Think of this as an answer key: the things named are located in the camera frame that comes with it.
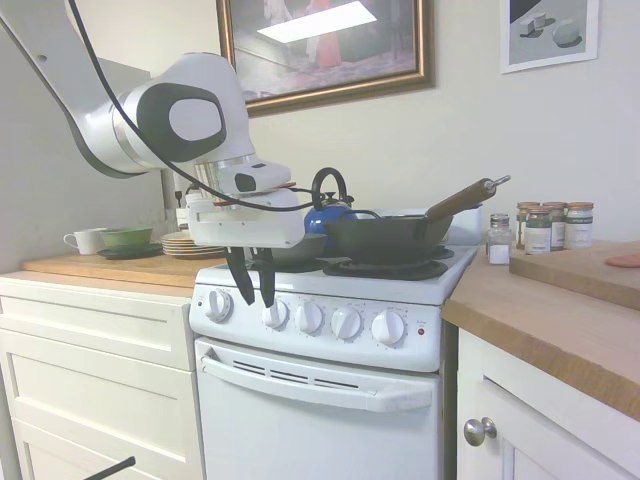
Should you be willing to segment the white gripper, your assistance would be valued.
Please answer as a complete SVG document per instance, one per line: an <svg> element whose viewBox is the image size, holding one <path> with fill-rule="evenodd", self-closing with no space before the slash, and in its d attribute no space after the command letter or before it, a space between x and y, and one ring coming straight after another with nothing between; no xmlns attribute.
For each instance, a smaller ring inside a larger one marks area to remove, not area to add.
<svg viewBox="0 0 640 480"><path fill-rule="evenodd" d="M227 267L247 305L254 303L254 287L243 248L253 248L252 267L258 272L264 306L271 308L275 300L275 269L269 248L291 248L303 239L303 213L217 205L216 201L217 198L202 193L187 196L187 221L192 240L197 245L227 247Z"/></svg>

